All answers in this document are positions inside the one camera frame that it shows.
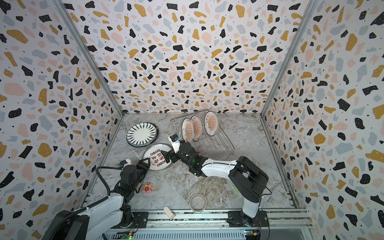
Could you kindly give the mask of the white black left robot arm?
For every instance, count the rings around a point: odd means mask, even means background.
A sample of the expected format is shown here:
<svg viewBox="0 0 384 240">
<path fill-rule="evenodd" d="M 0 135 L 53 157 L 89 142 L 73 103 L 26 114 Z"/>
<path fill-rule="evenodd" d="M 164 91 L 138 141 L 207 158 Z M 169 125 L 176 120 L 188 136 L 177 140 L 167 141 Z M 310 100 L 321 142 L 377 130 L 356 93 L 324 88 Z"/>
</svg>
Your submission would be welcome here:
<svg viewBox="0 0 384 240">
<path fill-rule="evenodd" d="M 63 210 L 57 213 L 43 239 L 94 240 L 114 226 L 128 226 L 133 223 L 134 217 L 129 202 L 139 193 L 138 187 L 142 185 L 150 166 L 150 159 L 146 158 L 136 165 L 122 161 L 119 167 L 97 167 L 96 174 L 106 187 L 107 195 L 75 211 Z M 113 189 L 102 177 L 102 169 L 120 171 L 120 180 Z"/>
</svg>

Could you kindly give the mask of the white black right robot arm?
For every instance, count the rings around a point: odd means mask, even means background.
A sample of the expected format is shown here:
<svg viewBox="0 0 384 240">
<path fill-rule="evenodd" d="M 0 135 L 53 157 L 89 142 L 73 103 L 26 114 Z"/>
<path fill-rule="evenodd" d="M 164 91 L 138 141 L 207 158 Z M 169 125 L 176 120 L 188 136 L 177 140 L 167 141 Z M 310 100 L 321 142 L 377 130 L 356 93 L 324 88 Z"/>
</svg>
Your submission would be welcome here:
<svg viewBox="0 0 384 240">
<path fill-rule="evenodd" d="M 190 143 L 172 142 L 172 149 L 161 151 L 167 163 L 181 161 L 189 172 L 197 177 L 218 177 L 230 180 L 244 198 L 240 217 L 229 217 L 234 226 L 253 226 L 264 190 L 267 189 L 268 175 L 248 158 L 241 156 L 235 161 L 218 161 L 200 156 Z"/>
</svg>

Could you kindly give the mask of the white striped plate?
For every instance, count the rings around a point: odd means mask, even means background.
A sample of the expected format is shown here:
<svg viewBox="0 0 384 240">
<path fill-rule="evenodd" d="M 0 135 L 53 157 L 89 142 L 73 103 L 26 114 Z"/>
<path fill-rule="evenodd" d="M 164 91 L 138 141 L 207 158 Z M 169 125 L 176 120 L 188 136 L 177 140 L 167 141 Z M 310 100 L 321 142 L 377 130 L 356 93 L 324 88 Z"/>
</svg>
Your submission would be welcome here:
<svg viewBox="0 0 384 240">
<path fill-rule="evenodd" d="M 145 147 L 154 142 L 159 135 L 158 127 L 152 123 L 138 123 L 132 126 L 126 135 L 129 145 L 133 147 Z"/>
</svg>

